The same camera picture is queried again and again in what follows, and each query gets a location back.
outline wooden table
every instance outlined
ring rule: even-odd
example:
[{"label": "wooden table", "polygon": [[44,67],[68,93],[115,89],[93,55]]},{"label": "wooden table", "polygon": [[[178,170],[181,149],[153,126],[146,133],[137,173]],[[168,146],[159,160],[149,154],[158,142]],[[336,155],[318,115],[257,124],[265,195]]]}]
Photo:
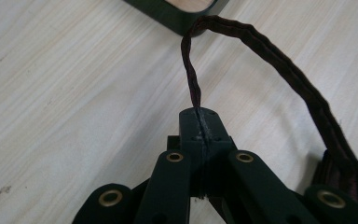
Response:
[{"label": "wooden table", "polygon": [[[358,157],[358,1],[237,1],[329,101]],[[71,223],[98,187],[150,177],[191,107],[181,36],[120,0],[0,1],[0,223]],[[325,150],[305,104],[239,40],[206,32],[191,53],[202,106],[288,188]],[[222,223],[192,199],[191,223]]]}]

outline dark brown strap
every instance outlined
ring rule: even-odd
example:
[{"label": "dark brown strap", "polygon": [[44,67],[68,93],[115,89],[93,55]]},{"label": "dark brown strap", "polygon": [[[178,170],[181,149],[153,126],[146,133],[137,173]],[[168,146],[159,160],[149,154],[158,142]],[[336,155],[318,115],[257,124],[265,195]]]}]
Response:
[{"label": "dark brown strap", "polygon": [[206,29],[218,34],[239,38],[253,52],[270,63],[290,87],[301,96],[307,104],[328,153],[339,170],[338,187],[358,201],[358,160],[333,117],[328,103],[312,86],[301,70],[275,47],[268,38],[258,33],[254,26],[222,19],[218,16],[204,16],[200,17],[185,34],[182,40],[182,57],[187,72],[193,106],[200,107],[201,90],[197,82],[196,71],[189,58],[191,37]]}]

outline brass ring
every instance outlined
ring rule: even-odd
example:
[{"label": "brass ring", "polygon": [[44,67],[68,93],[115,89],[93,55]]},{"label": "brass ring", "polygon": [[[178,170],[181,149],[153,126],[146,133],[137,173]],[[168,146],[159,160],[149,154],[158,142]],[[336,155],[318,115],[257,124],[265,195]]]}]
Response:
[{"label": "brass ring", "polygon": [[167,155],[167,160],[172,162],[179,162],[183,159],[183,155],[177,152],[173,152]]},{"label": "brass ring", "polygon": [[[112,200],[107,199],[107,196],[110,196],[110,195],[116,195],[116,197]],[[98,202],[100,203],[100,205],[102,205],[104,207],[110,207],[110,206],[118,204],[121,201],[121,199],[123,199],[123,194],[121,193],[121,191],[119,191],[117,189],[110,189],[110,190],[105,191],[103,194],[101,194]]]},{"label": "brass ring", "polygon": [[341,197],[324,189],[318,191],[318,199],[333,208],[343,208],[346,205]]},{"label": "brass ring", "polygon": [[236,158],[242,162],[252,162],[254,160],[253,156],[243,152],[238,153]]}]

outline dark fabric pouch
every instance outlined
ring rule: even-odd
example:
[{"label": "dark fabric pouch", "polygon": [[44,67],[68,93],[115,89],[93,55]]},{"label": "dark fabric pouch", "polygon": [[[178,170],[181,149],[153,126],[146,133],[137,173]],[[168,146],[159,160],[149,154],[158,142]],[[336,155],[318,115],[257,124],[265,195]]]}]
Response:
[{"label": "dark fabric pouch", "polygon": [[200,107],[201,90],[189,54],[191,37],[209,29],[218,34],[239,38],[254,53],[271,64],[290,87],[305,101],[312,119],[324,140],[327,150],[318,165],[312,184],[324,184],[347,193],[358,202],[358,160],[353,154],[333,117],[328,103],[312,86],[305,75],[268,38],[257,32],[254,26],[218,16],[200,17],[184,35],[182,57],[187,72],[191,101]]}]

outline maroon fabric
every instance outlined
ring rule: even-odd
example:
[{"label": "maroon fabric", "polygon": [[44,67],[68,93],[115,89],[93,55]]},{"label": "maroon fabric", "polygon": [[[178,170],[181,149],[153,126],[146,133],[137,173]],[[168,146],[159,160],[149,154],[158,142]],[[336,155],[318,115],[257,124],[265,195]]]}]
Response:
[{"label": "maroon fabric", "polygon": [[324,160],[317,169],[315,183],[341,189],[358,202],[358,160],[333,117],[328,103],[301,70],[264,35],[258,33],[254,26],[222,19],[218,16],[203,16],[184,35],[182,57],[193,106],[200,107],[201,90],[197,82],[196,71],[189,58],[191,37],[206,29],[239,38],[253,52],[271,64],[306,102],[313,121],[327,147]]}]

